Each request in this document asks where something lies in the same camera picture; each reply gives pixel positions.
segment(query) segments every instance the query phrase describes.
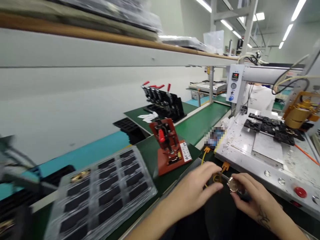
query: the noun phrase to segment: yellow machine part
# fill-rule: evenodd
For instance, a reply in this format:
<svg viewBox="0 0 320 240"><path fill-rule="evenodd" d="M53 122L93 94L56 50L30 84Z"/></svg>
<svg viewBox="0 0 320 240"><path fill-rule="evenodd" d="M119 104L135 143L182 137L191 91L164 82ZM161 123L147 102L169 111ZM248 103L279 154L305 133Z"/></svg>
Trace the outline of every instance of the yellow machine part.
<svg viewBox="0 0 320 240"><path fill-rule="evenodd" d="M300 96L308 96L309 98L297 103L297 101L300 100ZM317 105L316 108L314 108L310 101L311 97L320 99L320 94L311 92L300 92L298 94L293 104L287 108L282 117L285 125L293 129L299 129L307 119L313 122L316 122L319 119L319 116L316 114L320 106Z"/></svg>

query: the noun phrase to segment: hand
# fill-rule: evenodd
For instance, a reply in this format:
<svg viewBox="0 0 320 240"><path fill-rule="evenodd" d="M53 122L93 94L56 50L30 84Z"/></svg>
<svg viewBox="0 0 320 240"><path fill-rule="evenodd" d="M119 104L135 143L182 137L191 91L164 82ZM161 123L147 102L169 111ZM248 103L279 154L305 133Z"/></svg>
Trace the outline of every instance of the hand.
<svg viewBox="0 0 320 240"><path fill-rule="evenodd" d="M163 200L163 205L170 213L172 224L198 210L213 194L223 188L221 183L214 183L203 189L212 175L219 171L220 167L212 162L206 162L188 173Z"/></svg>
<svg viewBox="0 0 320 240"><path fill-rule="evenodd" d="M288 221L292 222L261 183L247 173L233 174L232 177L242 183L252 197L252 201L247 203L231 192L238 209L276 235L280 234L281 226Z"/></svg>

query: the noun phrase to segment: tattoo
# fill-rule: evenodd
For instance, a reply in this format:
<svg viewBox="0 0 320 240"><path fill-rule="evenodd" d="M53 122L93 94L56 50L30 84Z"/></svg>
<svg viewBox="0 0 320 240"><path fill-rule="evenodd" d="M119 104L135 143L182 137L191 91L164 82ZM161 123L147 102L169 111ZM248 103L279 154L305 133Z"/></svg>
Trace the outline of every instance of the tattoo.
<svg viewBox="0 0 320 240"><path fill-rule="evenodd" d="M259 206L259 213L258 213L258 220L257 222L265 227L266 229L270 230L270 226L269 226L269 218L267 217L267 214L262 210L261 206Z"/></svg>

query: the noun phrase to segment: orange connector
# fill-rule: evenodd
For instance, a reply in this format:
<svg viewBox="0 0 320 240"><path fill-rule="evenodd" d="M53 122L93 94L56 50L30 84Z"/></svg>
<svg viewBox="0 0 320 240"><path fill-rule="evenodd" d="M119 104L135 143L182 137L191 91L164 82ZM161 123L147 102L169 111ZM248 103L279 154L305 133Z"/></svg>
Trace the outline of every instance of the orange connector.
<svg viewBox="0 0 320 240"><path fill-rule="evenodd" d="M206 148L204 149L204 152L205 152L205 153L208 153L208 152L210 152L210 150L211 150L211 149L210 149L209 147L206 147Z"/></svg>
<svg viewBox="0 0 320 240"><path fill-rule="evenodd" d="M229 167L230 167L230 163L228 163L228 162L224 162L222 165L222 168L225 169L225 171L228 171Z"/></svg>

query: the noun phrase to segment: label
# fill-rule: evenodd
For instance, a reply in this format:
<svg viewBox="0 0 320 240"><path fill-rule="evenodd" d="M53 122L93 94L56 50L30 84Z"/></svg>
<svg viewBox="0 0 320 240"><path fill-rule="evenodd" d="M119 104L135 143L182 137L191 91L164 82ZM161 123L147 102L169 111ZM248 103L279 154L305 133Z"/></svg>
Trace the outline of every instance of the label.
<svg viewBox="0 0 320 240"><path fill-rule="evenodd" d="M182 156L183 156L184 161L188 162L188 161L192 160L188 146L185 142L180 143L180 148L182 151Z"/></svg>

